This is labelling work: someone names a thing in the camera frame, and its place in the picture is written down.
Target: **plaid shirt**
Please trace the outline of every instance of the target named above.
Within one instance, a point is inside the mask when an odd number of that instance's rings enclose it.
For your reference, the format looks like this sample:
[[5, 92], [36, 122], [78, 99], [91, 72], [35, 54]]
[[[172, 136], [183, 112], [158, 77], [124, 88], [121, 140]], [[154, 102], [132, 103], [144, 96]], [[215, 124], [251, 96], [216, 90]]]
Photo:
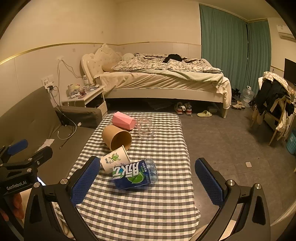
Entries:
[[273, 82], [274, 79], [277, 82], [279, 82], [286, 89], [288, 95], [290, 96], [289, 85], [288, 85], [287, 81], [284, 78], [280, 77], [279, 75], [277, 75], [275, 73], [271, 73], [271, 72], [268, 72], [268, 71], [264, 72], [263, 80], [270, 80], [271, 82]]

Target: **blue textured pad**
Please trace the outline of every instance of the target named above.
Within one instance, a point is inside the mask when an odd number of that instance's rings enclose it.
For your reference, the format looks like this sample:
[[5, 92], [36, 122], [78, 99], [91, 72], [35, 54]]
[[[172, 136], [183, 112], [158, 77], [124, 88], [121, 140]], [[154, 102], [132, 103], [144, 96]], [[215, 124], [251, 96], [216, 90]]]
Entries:
[[195, 172], [212, 203], [221, 207], [223, 204], [222, 188], [200, 159], [195, 161]]
[[8, 155], [15, 155], [16, 153], [26, 149], [28, 147], [28, 141], [26, 139], [19, 141], [18, 143], [15, 143], [14, 145], [10, 146], [7, 149]]
[[88, 166], [88, 168], [81, 175], [79, 180], [73, 186], [71, 202], [74, 206], [83, 202], [87, 192], [89, 191], [92, 183], [94, 182], [97, 174], [99, 173], [100, 166], [100, 158], [94, 158], [91, 164]]

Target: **bottle label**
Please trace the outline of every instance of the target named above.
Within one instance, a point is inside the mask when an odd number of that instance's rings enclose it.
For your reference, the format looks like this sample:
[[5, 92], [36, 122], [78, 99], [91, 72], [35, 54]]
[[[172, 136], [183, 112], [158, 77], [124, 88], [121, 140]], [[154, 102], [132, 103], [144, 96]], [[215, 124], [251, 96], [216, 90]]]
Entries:
[[148, 168], [144, 160], [120, 167], [114, 167], [112, 176], [115, 186], [119, 190], [151, 183]]

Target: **nightstand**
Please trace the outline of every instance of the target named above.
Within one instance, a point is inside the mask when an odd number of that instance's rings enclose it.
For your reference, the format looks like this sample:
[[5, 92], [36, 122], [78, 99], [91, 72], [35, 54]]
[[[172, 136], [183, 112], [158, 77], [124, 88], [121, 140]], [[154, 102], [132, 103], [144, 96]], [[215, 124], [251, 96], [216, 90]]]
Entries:
[[103, 118], [108, 114], [103, 85], [93, 91], [88, 92], [83, 98], [79, 99], [76, 97], [64, 99], [62, 100], [62, 105], [98, 108], [101, 110]]

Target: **television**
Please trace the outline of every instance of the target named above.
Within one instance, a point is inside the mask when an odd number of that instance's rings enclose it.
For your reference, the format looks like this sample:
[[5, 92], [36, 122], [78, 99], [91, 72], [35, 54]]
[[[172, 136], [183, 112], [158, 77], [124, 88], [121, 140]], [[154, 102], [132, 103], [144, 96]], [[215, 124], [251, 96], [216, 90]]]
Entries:
[[284, 79], [296, 85], [296, 63], [285, 58]]

